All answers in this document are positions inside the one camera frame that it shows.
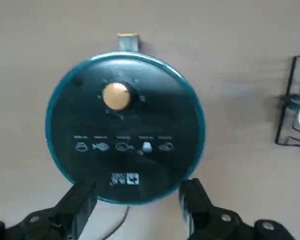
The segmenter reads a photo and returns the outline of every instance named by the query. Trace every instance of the metal rack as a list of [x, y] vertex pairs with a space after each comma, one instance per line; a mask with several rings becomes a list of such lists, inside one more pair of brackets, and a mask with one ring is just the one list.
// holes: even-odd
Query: metal rack
[[294, 94], [300, 94], [300, 55], [292, 59], [286, 92], [281, 99], [281, 114], [274, 140], [280, 146], [300, 147], [298, 113], [287, 108], [285, 103], [289, 96]]

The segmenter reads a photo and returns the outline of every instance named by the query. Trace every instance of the teal rim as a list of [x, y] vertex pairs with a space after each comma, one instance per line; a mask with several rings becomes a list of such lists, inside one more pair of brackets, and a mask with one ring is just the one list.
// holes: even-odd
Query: teal rim
[[71, 183], [75, 183], [75, 181], [73, 181], [71, 179], [71, 177], [68, 175], [68, 173], [63, 169], [63, 167], [61, 166], [57, 155], [55, 153], [54, 147], [52, 145], [52, 134], [51, 134], [51, 118], [52, 118], [52, 113], [53, 113], [53, 109], [55, 106], [56, 101], [58, 100], [64, 86], [76, 75], [78, 74], [80, 71], [90, 67], [93, 64], [96, 63], [100, 63], [103, 61], [107, 61], [107, 60], [113, 60], [113, 59], [131, 59], [131, 60], [138, 60], [138, 61], [142, 61], [148, 64], [151, 64], [153, 66], [158, 67], [159, 69], [165, 71], [166, 73], [168, 73], [169, 75], [171, 75], [174, 79], [179, 80], [179, 82], [185, 87], [185, 89], [189, 92], [189, 94], [191, 95], [192, 99], [195, 102], [195, 110], [197, 113], [197, 117], [198, 117], [198, 122], [199, 122], [199, 143], [198, 143], [198, 150], [197, 153], [195, 155], [195, 161], [193, 162], [193, 165], [188, 169], [188, 171], [186, 172], [186, 174], [184, 175], [184, 177], [175, 185], [173, 186], [171, 189], [169, 189], [168, 191], [166, 191], [165, 193], [153, 197], [150, 200], [147, 201], [140, 201], [140, 202], [131, 202], [131, 203], [127, 203], [127, 202], [120, 202], [120, 201], [115, 201], [115, 200], [111, 200], [111, 199], [107, 199], [107, 198], [103, 198], [103, 197], [99, 197], [98, 199], [103, 201], [103, 202], [107, 202], [107, 203], [111, 203], [111, 204], [124, 204], [124, 205], [142, 205], [142, 204], [146, 204], [146, 203], [150, 203], [153, 202], [155, 200], [159, 200], [162, 199], [170, 194], [172, 194], [175, 190], [178, 189], [180, 182], [182, 180], [186, 180], [188, 179], [188, 177], [194, 172], [194, 170], [196, 169], [201, 155], [203, 153], [204, 150], [204, 145], [205, 145], [205, 136], [206, 136], [206, 123], [205, 123], [205, 117], [204, 117], [204, 111], [201, 107], [200, 101], [198, 99], [198, 96], [196, 95], [195, 90], [192, 88], [192, 86], [190, 85], [190, 83], [179, 73], [177, 72], [173, 67], [171, 67], [170, 65], [168, 65], [167, 63], [154, 58], [152, 56], [149, 55], [145, 55], [142, 53], [138, 53], [138, 52], [126, 52], [126, 51], [115, 51], [115, 52], [109, 52], [109, 53], [104, 53], [104, 54], [100, 54], [100, 55], [96, 55], [93, 56], [81, 63], [79, 63], [77, 66], [75, 66], [74, 68], [72, 68], [63, 78], [62, 80], [59, 82], [59, 84], [55, 87], [52, 96], [50, 98], [50, 101], [48, 103], [47, 106], [47, 110], [46, 110], [46, 118], [45, 118], [45, 137], [46, 137], [46, 142], [48, 145], [48, 149], [50, 151], [50, 154], [52, 156], [52, 159], [54, 160], [57, 168], [60, 170], [60, 172], [71, 182]]

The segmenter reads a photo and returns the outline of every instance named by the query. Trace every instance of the screw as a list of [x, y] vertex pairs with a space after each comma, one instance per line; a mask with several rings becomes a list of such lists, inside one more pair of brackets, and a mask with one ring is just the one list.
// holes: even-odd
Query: screw
[[35, 223], [36, 221], [38, 221], [40, 219], [39, 216], [32, 216], [30, 219], [29, 219], [29, 222], [30, 223]]
[[262, 227], [264, 227], [267, 230], [274, 230], [275, 229], [274, 225], [271, 222], [268, 222], [268, 221], [264, 221], [262, 223]]
[[221, 219], [225, 222], [231, 222], [231, 217], [228, 214], [222, 214]]

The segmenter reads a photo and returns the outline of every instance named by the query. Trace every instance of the wire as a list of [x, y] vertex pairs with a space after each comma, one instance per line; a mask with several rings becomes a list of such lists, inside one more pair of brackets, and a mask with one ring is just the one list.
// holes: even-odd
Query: wire
[[128, 214], [130, 211], [130, 206], [127, 206], [125, 209], [125, 213], [123, 218], [121, 219], [121, 221], [114, 227], [114, 229], [112, 229], [106, 236], [104, 236], [102, 238], [102, 240], [106, 240], [108, 238], [110, 238], [113, 234], [115, 234], [115, 232], [122, 226], [122, 224], [124, 224], [124, 222], [126, 221]]

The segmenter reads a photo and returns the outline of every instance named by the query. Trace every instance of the metal tab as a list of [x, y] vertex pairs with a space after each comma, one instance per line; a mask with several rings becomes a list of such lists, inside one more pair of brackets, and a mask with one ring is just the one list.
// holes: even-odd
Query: metal tab
[[137, 32], [118, 33], [119, 50], [127, 52], [139, 51], [139, 34]]

